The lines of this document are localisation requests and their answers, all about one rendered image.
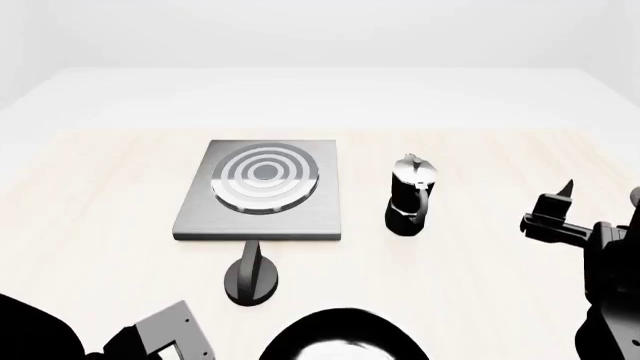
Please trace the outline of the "black round stove knob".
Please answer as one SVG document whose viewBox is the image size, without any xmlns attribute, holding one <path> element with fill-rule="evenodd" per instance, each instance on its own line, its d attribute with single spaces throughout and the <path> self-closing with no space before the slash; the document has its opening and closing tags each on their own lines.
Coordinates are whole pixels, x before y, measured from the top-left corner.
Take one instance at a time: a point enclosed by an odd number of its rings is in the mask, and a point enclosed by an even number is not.
<svg viewBox="0 0 640 360">
<path fill-rule="evenodd" d="M 245 242 L 242 256 L 229 266 L 224 276 L 224 290 L 232 302 L 253 307 L 266 302 L 279 282 L 275 264 L 262 254 L 258 240 Z"/>
</svg>

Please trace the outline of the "grey square stove plate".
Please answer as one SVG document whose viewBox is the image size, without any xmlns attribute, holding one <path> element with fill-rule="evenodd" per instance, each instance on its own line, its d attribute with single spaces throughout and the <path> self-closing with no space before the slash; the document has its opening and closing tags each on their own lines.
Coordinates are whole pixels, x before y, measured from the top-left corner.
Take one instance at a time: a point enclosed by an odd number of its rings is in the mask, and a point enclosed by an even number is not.
<svg viewBox="0 0 640 360">
<path fill-rule="evenodd" d="M 335 140 L 211 140 L 172 234 L 179 241 L 339 240 Z"/>
</svg>

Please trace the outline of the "black and silver moka pot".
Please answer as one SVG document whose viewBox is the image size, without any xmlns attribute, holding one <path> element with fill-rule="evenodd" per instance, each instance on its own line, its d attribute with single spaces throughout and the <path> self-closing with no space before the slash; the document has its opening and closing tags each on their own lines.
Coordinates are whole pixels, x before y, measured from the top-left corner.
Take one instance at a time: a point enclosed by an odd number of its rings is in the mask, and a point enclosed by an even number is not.
<svg viewBox="0 0 640 360">
<path fill-rule="evenodd" d="M 388 230 L 398 236 L 416 236 L 423 230 L 437 175 L 436 168 L 417 155 L 406 154 L 396 161 L 385 211 Z"/>
</svg>

